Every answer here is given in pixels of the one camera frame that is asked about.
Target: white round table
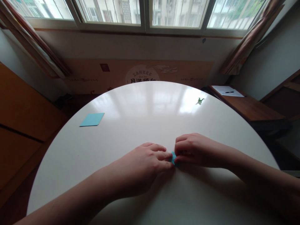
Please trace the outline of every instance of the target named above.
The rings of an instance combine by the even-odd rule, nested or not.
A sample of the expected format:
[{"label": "white round table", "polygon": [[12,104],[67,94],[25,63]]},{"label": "white round table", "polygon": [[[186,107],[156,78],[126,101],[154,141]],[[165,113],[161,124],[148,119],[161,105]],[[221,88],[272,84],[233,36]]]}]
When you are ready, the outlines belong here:
[{"label": "white round table", "polygon": [[[205,98],[201,105],[198,98]],[[88,113],[100,124],[79,127]],[[39,167],[27,214],[138,145],[174,151],[175,138],[200,133],[278,168],[272,154],[234,110],[193,87],[171,82],[125,85],[97,97],[61,129]],[[282,224],[233,173],[180,165],[159,175],[144,195],[105,207],[92,224]]]}]

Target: green origami crane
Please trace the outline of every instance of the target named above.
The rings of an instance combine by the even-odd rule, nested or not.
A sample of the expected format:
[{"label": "green origami crane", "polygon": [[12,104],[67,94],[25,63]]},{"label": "green origami crane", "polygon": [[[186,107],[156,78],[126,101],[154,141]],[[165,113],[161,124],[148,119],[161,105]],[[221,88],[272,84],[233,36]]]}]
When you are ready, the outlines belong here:
[{"label": "green origami crane", "polygon": [[199,98],[199,99],[198,99],[198,102],[196,103],[196,105],[197,105],[197,104],[201,105],[203,99],[204,99],[204,98],[202,98],[202,99]]}]

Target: brown curtain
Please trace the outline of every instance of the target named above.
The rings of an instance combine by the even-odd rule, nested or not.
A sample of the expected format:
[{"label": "brown curtain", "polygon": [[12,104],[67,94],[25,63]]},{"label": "brown curtain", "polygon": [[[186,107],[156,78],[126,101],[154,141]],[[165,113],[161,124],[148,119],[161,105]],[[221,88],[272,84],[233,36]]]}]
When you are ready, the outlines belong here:
[{"label": "brown curtain", "polygon": [[64,78],[70,75],[69,68],[8,0],[0,0],[0,19],[49,77]]},{"label": "brown curtain", "polygon": [[269,0],[260,20],[246,34],[238,47],[223,64],[220,72],[225,75],[238,75],[256,43],[264,36],[278,13],[283,8],[285,0]]}]

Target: paper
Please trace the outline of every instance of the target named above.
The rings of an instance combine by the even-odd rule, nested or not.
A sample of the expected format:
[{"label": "paper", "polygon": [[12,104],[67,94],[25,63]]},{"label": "paper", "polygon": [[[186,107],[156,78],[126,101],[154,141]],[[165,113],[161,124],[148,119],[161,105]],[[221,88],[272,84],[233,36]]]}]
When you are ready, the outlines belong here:
[{"label": "paper", "polygon": [[240,92],[229,86],[212,86],[217,92],[224,96],[244,97]]},{"label": "paper", "polygon": [[102,117],[104,116],[104,113],[90,113],[87,115],[87,117],[84,119],[84,121],[80,124],[81,127],[86,126],[97,126]]},{"label": "paper", "polygon": [[175,158],[176,158],[176,155],[175,155],[175,152],[172,152],[172,159],[170,159],[169,161],[172,162],[174,165],[175,165]]}]

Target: white wall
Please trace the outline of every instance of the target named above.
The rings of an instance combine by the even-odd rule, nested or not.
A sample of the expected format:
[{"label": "white wall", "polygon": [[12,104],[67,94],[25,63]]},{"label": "white wall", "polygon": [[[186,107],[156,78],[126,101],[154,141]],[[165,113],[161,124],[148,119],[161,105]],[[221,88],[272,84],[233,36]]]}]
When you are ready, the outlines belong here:
[{"label": "white wall", "polygon": [[272,37],[253,50],[232,84],[262,99],[300,69],[300,8]]},{"label": "white wall", "polygon": [[224,84],[228,76],[219,74],[226,57],[240,39],[157,37],[38,31],[41,38],[61,58],[187,60],[214,62],[207,84]]},{"label": "white wall", "polygon": [[50,101],[65,95],[67,89],[62,80],[50,79],[16,42],[0,29],[0,62]]}]

